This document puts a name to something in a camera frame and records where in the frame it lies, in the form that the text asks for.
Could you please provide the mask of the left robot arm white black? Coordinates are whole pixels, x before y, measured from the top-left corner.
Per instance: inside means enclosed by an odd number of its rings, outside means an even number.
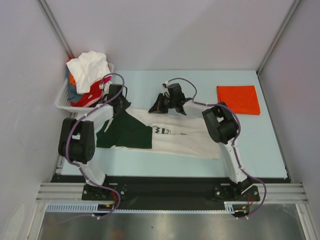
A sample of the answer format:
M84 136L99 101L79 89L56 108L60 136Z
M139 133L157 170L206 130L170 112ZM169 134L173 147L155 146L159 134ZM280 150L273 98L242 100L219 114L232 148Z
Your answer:
M121 84L111 84L106 101L78 118L67 117L62 121L58 154L80 170L86 183L94 186L93 194L100 200L110 196L111 188L104 184L106 174L93 162L98 142L96 132L131 105L123 95L125 88Z

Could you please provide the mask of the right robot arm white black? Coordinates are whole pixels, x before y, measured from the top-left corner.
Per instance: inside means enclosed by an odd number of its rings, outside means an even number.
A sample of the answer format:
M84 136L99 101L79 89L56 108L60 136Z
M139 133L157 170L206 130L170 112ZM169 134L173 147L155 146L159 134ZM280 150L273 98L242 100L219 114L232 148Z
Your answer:
M204 120L210 138L217 143L224 155L229 170L229 179L235 184L230 188L231 196L242 201L249 194L253 183L242 166L237 138L241 132L238 117L224 102L205 104L185 97L179 83L162 85L164 92L159 93L150 114L167 114L170 109L177 113L198 117Z

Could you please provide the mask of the cream and green t shirt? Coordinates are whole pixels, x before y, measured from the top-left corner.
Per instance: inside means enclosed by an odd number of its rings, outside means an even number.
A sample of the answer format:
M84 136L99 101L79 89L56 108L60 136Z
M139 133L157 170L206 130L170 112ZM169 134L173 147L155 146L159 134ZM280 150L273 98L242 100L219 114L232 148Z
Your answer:
M218 160L220 147L203 119L129 107L96 132L98 148Z

